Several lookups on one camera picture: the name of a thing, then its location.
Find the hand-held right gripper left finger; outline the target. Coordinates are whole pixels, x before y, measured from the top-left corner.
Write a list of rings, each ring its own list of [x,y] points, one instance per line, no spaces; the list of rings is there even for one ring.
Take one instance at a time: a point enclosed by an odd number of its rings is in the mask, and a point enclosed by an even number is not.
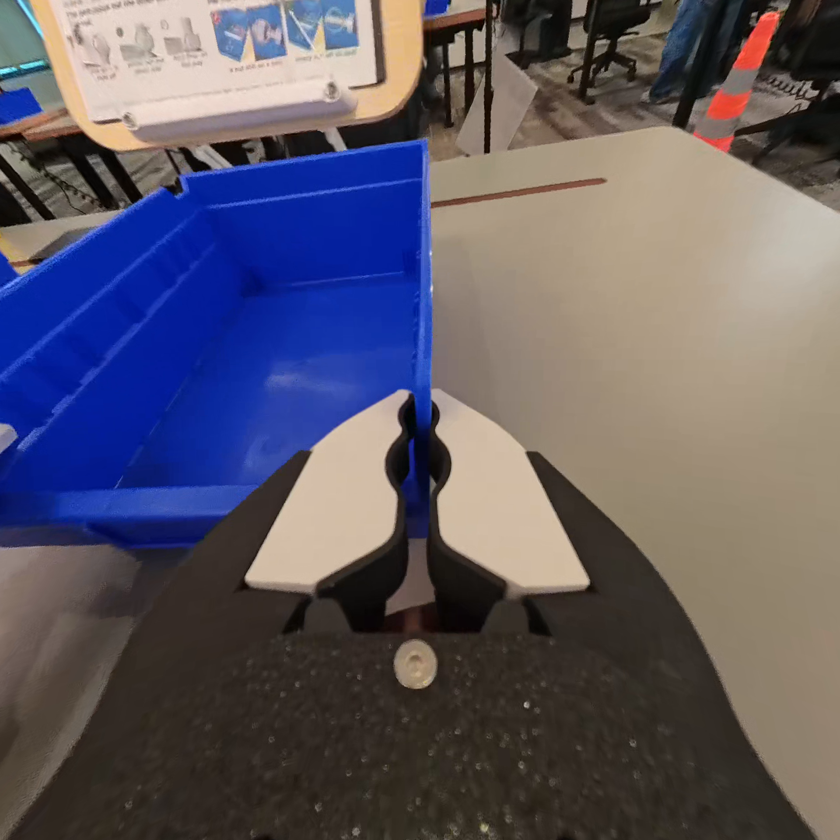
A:
[[[415,425],[413,394],[397,390],[306,452],[246,587],[333,601],[355,632],[381,631],[408,568],[403,483]]]

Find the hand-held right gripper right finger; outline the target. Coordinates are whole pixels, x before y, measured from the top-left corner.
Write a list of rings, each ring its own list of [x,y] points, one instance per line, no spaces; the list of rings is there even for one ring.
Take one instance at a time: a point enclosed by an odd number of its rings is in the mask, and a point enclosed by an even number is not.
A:
[[[433,389],[427,572],[442,629],[478,632],[498,604],[585,592],[591,579],[527,450]]]

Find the wooden table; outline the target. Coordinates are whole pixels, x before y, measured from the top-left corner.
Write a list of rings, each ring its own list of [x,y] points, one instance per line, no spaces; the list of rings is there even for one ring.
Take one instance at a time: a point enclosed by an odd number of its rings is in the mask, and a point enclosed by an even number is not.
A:
[[[70,113],[66,108],[55,108],[13,122],[3,123],[1,125],[1,141],[19,140],[26,135],[26,132],[38,130],[49,123],[69,116]]]
[[[448,49],[458,35],[465,38],[465,109],[469,110],[476,97],[476,60],[474,37],[482,32],[485,38],[484,60],[490,59],[493,46],[493,11],[492,5],[485,7],[464,7],[453,10],[450,6],[446,13],[426,17],[423,20],[423,45],[441,48],[444,77],[444,126],[454,127],[452,102],[451,69]]]

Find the printed instruction sheet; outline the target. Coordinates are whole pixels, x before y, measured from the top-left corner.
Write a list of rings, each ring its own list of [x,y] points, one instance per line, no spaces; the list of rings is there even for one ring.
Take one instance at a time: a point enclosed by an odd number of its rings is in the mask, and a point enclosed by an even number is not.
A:
[[[87,115],[176,123],[343,116],[384,79],[381,3],[50,3]]]

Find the grey flat panel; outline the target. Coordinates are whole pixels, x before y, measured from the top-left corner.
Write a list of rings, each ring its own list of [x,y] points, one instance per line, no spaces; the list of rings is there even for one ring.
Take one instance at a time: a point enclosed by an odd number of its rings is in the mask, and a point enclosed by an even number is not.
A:
[[[456,148],[467,156],[484,153],[485,86],[482,79],[455,141]],[[521,68],[496,50],[491,58],[491,89],[490,152],[496,153],[509,148],[538,86]]]

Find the wooden board document stand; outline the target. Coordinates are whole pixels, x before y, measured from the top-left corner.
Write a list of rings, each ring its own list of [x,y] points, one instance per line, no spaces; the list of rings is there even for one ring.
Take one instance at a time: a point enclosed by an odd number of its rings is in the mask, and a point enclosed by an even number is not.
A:
[[[111,151],[197,147],[217,142],[256,139],[306,131],[328,132],[356,123],[390,118],[406,104],[417,84],[423,63],[423,2],[381,3],[381,55],[384,79],[353,91],[356,105],[339,116],[292,121],[179,122],[162,129],[136,133],[121,122],[96,123],[88,118],[85,103],[67,54],[67,45],[51,2],[32,2],[44,36],[49,62],[70,117],[90,140]]]

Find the black stand pole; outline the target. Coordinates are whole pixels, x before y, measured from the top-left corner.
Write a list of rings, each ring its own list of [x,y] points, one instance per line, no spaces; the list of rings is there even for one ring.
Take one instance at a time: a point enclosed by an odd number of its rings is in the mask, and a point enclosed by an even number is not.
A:
[[[494,91],[492,87],[492,50],[494,3],[486,1],[485,8],[485,75],[483,92],[483,153],[488,154],[491,146],[491,110]]]

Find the orange traffic cone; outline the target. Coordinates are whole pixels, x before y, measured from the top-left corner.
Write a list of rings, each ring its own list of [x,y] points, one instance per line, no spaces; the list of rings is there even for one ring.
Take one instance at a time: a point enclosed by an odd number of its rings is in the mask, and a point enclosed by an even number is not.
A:
[[[715,93],[693,136],[728,153],[752,89],[783,13],[763,14],[745,41],[722,86]]]

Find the black office chair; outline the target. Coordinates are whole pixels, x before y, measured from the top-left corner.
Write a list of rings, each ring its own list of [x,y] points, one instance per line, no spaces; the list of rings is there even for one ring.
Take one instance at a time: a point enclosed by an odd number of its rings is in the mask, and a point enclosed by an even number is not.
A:
[[[586,34],[583,61],[572,69],[567,82],[579,76],[576,96],[583,104],[594,103],[590,88],[599,73],[618,65],[626,70],[626,80],[634,81],[637,62],[618,50],[620,38],[636,35],[653,13],[650,1],[590,1],[586,5],[583,30]]]

